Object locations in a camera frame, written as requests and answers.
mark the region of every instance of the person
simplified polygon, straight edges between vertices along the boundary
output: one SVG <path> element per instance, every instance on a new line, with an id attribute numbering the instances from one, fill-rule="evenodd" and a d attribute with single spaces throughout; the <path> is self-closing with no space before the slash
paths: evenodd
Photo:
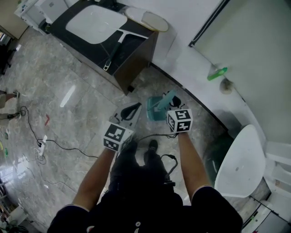
<path id="1" fill-rule="evenodd" d="M 236 210 L 211 187 L 203 163 L 187 133 L 178 135 L 181 169 L 191 206 L 165 182 L 167 171 L 152 140 L 144 154 L 145 165 L 135 160 L 137 143 L 116 158 L 105 186 L 115 152 L 104 149 L 86 174 L 72 204 L 63 207 L 48 232 L 241 232 Z"/>
<path id="2" fill-rule="evenodd" d="M 6 105 L 6 102 L 12 98 L 19 98 L 20 93 L 15 90 L 11 94 L 7 94 L 5 91 L 0 91 L 0 109 L 4 108 Z M 9 121 L 18 118 L 20 116 L 20 113 L 13 113 L 13 114 L 7 114 L 7 113 L 1 113 L 0 114 L 0 126 L 8 126 Z"/>

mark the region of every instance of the black and white marker cube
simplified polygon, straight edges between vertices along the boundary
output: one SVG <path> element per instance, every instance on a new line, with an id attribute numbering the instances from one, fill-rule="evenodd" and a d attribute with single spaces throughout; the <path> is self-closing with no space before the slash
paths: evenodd
<path id="1" fill-rule="evenodd" d="M 103 145 L 113 151 L 121 152 L 131 142 L 134 131 L 107 121 L 102 137 Z"/>
<path id="2" fill-rule="evenodd" d="M 191 109 L 168 111 L 167 123 L 173 133 L 188 132 L 192 128 L 193 116 Z"/>

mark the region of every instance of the black shoe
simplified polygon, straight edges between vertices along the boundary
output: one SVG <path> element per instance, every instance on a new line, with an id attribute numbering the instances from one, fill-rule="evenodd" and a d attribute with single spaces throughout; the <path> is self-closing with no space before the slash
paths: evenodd
<path id="1" fill-rule="evenodd" d="M 149 144 L 149 151 L 154 151 L 156 153 L 157 150 L 158 150 L 158 142 L 156 140 L 151 140 Z"/>

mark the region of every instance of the teal dustpan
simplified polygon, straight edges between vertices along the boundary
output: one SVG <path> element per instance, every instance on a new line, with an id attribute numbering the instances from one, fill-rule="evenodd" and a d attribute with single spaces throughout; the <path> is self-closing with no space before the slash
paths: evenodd
<path id="1" fill-rule="evenodd" d="M 164 97 L 153 96 L 146 101 L 146 113 L 150 121 L 164 121 L 166 119 L 167 111 L 170 106 L 170 102 L 176 95 L 175 90 L 171 90 Z"/>

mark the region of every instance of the black shirt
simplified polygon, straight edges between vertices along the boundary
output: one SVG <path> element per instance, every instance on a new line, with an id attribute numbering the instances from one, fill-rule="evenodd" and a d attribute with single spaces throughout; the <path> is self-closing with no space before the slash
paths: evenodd
<path id="1" fill-rule="evenodd" d="M 191 206 L 183 206 L 174 192 L 108 192 L 91 211 L 76 205 L 62 208 L 48 233 L 239 233 L 241 227 L 236 210 L 215 189 L 202 187 Z"/>

